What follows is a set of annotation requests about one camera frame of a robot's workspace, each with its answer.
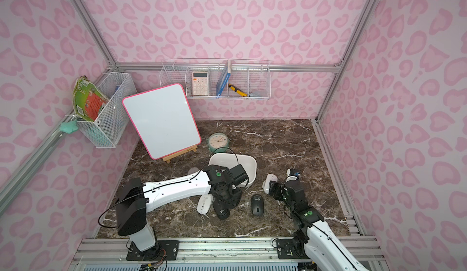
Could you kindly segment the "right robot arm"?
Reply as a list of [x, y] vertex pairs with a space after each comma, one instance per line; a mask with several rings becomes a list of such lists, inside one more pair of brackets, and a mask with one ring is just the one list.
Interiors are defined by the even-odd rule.
[[365, 271], [336, 237], [324, 217], [309, 205], [300, 174], [293, 169], [280, 182], [268, 174], [262, 188], [266, 194], [285, 204], [297, 227], [291, 239], [275, 239], [272, 245], [281, 260], [309, 258], [322, 271]]

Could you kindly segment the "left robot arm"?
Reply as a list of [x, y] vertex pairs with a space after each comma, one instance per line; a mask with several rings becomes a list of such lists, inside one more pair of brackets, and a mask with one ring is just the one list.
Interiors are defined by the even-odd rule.
[[140, 252], [155, 248], [158, 241], [147, 222], [147, 213], [192, 196], [211, 195], [217, 217], [225, 220], [242, 198], [243, 183], [247, 185], [249, 177], [242, 165], [231, 169], [209, 165], [196, 174], [163, 182], [144, 183], [134, 178], [125, 185], [115, 204], [118, 235], [128, 236]]

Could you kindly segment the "glossy white mouse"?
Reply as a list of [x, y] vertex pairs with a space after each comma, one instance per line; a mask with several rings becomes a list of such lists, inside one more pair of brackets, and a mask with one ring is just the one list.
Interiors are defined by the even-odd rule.
[[263, 191], [269, 195], [270, 189], [271, 189], [271, 183], [276, 183], [278, 181], [278, 178], [274, 174], [268, 174], [266, 176], [266, 179], [262, 183], [262, 189]]

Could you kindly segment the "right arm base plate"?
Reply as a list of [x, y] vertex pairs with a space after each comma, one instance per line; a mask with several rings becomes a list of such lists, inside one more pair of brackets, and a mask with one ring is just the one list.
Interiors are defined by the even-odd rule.
[[275, 238], [272, 240], [271, 246], [277, 251], [280, 260], [308, 259], [305, 254], [304, 243], [299, 241], [298, 238]]

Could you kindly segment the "grey speckled mouse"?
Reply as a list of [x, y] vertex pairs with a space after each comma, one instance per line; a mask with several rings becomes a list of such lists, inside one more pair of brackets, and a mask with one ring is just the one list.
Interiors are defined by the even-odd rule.
[[198, 168], [190, 168], [187, 172], [188, 175], [196, 174], [199, 171]]

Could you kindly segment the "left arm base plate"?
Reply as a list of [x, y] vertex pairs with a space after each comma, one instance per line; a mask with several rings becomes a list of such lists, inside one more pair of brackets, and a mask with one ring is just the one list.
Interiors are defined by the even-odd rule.
[[155, 246], [146, 251], [140, 251], [134, 242], [131, 241], [126, 255], [127, 261], [151, 261], [156, 262], [161, 259], [175, 261], [178, 255], [180, 241], [162, 240], [157, 241]]

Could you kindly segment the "white upside-down mouse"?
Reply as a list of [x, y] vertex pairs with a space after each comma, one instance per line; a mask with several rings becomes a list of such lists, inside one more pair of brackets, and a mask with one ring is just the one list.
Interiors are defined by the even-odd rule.
[[197, 212], [201, 215], [206, 215], [213, 203], [213, 195], [203, 194], [198, 201]]

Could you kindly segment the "black ribbed mouse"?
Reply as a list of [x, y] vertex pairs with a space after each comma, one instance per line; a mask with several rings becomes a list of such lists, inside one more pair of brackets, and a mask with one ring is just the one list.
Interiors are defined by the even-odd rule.
[[256, 217], [261, 217], [265, 212], [264, 199], [260, 194], [251, 197], [251, 213]]

